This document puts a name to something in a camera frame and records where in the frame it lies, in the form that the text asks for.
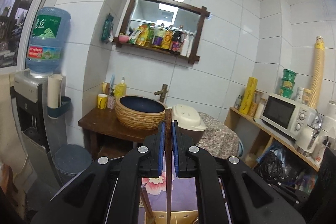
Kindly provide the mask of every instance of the brass faucet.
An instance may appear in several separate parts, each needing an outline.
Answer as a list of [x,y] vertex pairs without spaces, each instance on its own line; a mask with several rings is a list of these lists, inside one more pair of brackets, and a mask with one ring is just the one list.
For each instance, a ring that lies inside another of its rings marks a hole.
[[162,90],[154,92],[154,95],[159,95],[160,94],[159,101],[162,102],[162,103],[165,101],[166,93],[168,92],[167,88],[168,88],[168,85],[167,84],[163,84],[162,85]]

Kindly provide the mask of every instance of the green container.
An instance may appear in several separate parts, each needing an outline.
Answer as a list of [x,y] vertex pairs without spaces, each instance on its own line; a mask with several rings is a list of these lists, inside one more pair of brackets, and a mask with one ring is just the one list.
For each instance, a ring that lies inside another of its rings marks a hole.
[[286,98],[291,98],[293,94],[293,91],[291,89],[285,88],[285,87],[280,87],[279,95],[286,97]]
[[290,81],[288,80],[287,78],[282,78],[282,84],[281,86],[284,87],[284,88],[288,88],[290,90],[293,89],[294,85],[295,85],[295,82],[294,81]]
[[284,69],[283,70],[283,79],[287,79],[288,81],[294,82],[296,77],[296,73],[289,70],[289,69]]

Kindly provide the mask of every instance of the round metal bolt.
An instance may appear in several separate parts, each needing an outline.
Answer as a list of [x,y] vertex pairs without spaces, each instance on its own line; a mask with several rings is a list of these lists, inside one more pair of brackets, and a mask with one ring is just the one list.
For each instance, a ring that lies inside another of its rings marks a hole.
[[98,159],[99,164],[107,164],[109,162],[109,159],[107,157],[100,157]]
[[191,146],[189,147],[189,151],[191,153],[197,153],[200,149],[197,146]]
[[237,164],[237,163],[239,163],[239,159],[236,156],[231,156],[229,158],[229,162],[232,163],[232,164]]
[[139,153],[146,153],[148,151],[148,147],[147,146],[140,146],[138,147],[138,152]]

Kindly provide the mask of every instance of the yellow mug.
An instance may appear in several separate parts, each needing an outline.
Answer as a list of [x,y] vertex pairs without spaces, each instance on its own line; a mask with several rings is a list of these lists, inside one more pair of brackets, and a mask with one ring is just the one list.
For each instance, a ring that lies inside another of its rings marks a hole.
[[97,98],[97,107],[99,109],[105,109],[107,106],[107,95],[106,94],[98,94]]

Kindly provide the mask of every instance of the microwave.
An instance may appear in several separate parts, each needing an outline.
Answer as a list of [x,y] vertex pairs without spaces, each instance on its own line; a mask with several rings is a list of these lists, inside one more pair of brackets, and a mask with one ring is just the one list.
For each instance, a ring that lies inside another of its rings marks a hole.
[[316,115],[317,111],[307,105],[270,93],[260,118],[296,140]]

